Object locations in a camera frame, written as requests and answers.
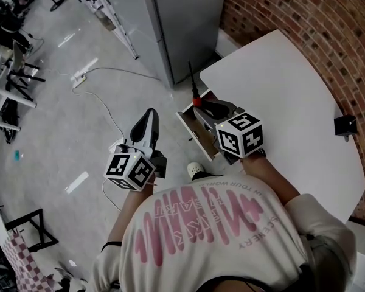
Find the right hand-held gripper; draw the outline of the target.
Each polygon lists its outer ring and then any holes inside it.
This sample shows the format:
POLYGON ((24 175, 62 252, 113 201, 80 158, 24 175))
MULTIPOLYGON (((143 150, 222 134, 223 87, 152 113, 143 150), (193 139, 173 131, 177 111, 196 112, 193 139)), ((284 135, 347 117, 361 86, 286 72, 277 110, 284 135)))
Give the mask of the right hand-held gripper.
POLYGON ((193 107, 194 115, 215 136, 214 145, 228 164, 232 165, 255 152, 266 155, 263 125, 259 119, 224 100, 202 100, 201 107, 193 107))

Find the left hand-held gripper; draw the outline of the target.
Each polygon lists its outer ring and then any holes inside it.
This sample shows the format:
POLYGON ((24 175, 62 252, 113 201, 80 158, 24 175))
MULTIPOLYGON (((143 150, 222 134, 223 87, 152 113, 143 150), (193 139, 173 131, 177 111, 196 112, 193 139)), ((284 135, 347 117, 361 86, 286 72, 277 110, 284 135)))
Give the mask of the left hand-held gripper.
POLYGON ((158 112, 149 108, 130 132, 110 146, 104 178, 117 187, 142 191, 152 176, 165 178, 167 158, 156 149, 159 139, 158 112))

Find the orange and black screwdriver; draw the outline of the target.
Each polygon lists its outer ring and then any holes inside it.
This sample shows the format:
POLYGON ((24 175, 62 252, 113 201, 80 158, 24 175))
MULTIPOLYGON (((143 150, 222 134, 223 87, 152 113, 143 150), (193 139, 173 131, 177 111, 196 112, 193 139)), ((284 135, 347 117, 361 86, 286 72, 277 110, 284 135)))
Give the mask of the orange and black screwdriver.
POLYGON ((191 78, 191 81, 192 81, 192 102, 193 102, 194 107, 200 108, 200 107, 202 107, 201 96, 198 92, 198 88, 197 88, 197 85, 195 83, 195 79, 194 79, 194 76, 193 76, 192 65, 191 65, 190 60, 188 60, 188 66, 189 66, 189 71, 190 71, 190 78, 191 78))

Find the white drawer with wooden inside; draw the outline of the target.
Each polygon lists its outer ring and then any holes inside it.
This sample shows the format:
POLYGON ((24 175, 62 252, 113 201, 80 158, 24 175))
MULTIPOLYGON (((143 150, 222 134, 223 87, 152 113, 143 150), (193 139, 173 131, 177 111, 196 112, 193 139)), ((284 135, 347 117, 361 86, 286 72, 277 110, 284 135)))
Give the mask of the white drawer with wooden inside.
MULTIPOLYGON (((219 100, 210 89, 207 89, 200 96, 201 100, 219 100)), ((209 130, 206 130, 196 119, 193 107, 194 105, 191 103, 176 115, 190 133, 190 137, 197 143, 208 160, 213 161, 216 156, 222 154, 214 145, 215 136, 209 130)))

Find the person's right forearm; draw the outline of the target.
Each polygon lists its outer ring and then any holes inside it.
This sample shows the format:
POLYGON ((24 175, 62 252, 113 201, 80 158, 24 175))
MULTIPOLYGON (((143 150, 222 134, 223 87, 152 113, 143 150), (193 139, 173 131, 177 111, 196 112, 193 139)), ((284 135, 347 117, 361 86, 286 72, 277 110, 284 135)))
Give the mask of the person's right forearm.
POLYGON ((260 153, 254 153, 240 160, 247 175, 267 184, 283 205, 300 195, 298 190, 260 153))

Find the person's left forearm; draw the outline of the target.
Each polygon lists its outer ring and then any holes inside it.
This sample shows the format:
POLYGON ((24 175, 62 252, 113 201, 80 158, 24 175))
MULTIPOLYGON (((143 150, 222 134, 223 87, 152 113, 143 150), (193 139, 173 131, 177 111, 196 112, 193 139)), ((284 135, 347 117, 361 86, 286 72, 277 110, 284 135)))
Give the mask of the person's left forearm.
POLYGON ((130 234, 130 223, 141 204, 152 196, 153 189, 153 184, 147 184, 140 192, 129 191, 102 251, 108 246, 125 246, 125 242, 130 234))

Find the white clog shoe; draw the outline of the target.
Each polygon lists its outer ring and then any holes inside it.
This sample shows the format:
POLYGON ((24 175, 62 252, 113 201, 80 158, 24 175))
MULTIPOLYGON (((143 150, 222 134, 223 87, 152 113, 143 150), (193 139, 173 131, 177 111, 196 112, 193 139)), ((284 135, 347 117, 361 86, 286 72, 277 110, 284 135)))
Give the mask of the white clog shoe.
POLYGON ((198 162, 191 162, 187 165, 187 172, 191 180, 202 178, 205 175, 204 167, 198 162))

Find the person's black trouser leg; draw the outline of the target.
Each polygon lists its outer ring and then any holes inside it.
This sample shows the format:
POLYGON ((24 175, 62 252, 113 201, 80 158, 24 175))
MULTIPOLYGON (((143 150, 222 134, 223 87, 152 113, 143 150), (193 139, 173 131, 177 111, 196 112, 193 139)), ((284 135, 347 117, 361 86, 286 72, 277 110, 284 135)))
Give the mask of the person's black trouser leg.
POLYGON ((221 175, 214 175, 205 171, 199 171, 192 176, 192 182, 204 179, 218 178, 218 177, 221 177, 221 175))

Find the white desk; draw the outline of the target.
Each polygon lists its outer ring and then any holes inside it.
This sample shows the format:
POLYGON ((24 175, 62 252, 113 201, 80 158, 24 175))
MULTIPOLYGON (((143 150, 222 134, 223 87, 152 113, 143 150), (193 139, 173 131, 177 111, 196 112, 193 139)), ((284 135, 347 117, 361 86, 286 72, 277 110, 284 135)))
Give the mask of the white desk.
POLYGON ((299 49, 280 31, 249 43, 200 73, 221 100, 263 124, 270 162, 301 193, 347 221, 365 191, 355 141, 335 134, 341 111, 299 49))

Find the white power strip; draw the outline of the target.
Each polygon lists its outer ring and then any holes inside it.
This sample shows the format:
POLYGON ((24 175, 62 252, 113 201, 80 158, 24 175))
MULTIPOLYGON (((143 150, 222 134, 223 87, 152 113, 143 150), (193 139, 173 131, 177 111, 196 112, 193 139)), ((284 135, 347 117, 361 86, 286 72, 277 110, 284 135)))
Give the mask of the white power strip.
POLYGON ((72 88, 76 88, 78 87, 80 84, 82 84, 85 80, 86 80, 86 73, 87 73, 87 69, 82 69, 80 71, 77 71, 72 77, 71 77, 71 82, 72 82, 72 88))

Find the grey metal cabinet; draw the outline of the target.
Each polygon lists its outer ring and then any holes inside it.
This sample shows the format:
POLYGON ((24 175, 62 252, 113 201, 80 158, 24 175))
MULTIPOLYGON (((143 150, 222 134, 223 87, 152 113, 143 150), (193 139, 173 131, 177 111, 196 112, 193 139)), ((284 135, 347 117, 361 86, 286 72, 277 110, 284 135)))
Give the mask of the grey metal cabinet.
POLYGON ((224 0, 109 2, 139 61, 170 88, 215 51, 224 0))

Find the white shelving rack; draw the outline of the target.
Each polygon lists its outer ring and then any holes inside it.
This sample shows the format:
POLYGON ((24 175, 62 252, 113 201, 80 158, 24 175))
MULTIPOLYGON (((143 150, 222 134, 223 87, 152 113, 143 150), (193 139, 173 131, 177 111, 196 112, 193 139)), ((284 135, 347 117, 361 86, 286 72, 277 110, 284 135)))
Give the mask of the white shelving rack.
POLYGON ((127 30, 123 27, 123 24, 118 17, 112 0, 79 1, 91 11, 107 31, 113 33, 123 43, 135 60, 139 58, 128 36, 127 30))

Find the small black box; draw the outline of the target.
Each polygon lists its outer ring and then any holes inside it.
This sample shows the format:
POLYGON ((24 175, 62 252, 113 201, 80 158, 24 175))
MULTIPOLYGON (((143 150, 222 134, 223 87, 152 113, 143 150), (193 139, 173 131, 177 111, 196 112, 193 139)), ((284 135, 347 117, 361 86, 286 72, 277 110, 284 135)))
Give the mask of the small black box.
POLYGON ((349 137, 358 132, 356 117, 350 114, 334 119, 335 135, 349 137))

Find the white pink-printed T-shirt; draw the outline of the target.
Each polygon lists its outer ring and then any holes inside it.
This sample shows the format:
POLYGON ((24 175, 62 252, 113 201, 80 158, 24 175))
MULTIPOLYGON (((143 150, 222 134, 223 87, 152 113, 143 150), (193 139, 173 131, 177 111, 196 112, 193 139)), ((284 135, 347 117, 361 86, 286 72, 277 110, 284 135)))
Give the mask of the white pink-printed T-shirt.
POLYGON ((104 245, 89 292, 199 292, 214 279, 265 291, 343 292, 356 239, 316 198, 282 204, 254 177, 205 178, 148 197, 104 245))

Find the checkered red white cloth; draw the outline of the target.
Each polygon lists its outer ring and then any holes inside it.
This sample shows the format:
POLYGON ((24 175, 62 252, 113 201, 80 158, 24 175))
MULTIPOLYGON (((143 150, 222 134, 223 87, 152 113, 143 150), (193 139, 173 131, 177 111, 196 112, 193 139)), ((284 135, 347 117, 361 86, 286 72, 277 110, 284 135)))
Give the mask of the checkered red white cloth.
POLYGON ((15 273, 18 292, 54 292, 20 234, 7 237, 1 248, 15 273))

